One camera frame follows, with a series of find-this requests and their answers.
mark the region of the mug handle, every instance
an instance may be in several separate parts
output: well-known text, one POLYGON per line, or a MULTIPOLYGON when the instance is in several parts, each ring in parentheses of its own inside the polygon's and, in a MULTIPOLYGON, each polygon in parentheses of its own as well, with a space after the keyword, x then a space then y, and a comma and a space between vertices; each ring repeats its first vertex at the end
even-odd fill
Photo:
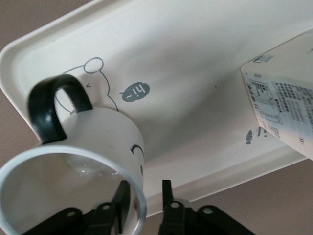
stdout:
POLYGON ((62 74, 37 83, 28 97, 28 112, 31 125, 43 144, 67 138, 54 105, 59 88, 67 93, 76 112, 93 109, 85 89, 72 75, 62 74))

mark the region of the tray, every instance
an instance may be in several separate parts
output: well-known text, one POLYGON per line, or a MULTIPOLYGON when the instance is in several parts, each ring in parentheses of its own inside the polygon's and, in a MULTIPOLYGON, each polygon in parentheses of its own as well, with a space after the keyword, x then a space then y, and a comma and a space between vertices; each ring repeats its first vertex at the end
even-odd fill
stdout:
MULTIPOLYGON (((305 159, 259 128, 240 66, 309 29, 310 9, 310 0, 94 0, 9 44, 0 86, 28 124, 30 89, 62 73, 94 106, 131 118, 146 144, 149 216, 161 211, 162 179, 192 201, 305 159)), ((62 90, 56 106, 62 120, 72 112, 62 90)))

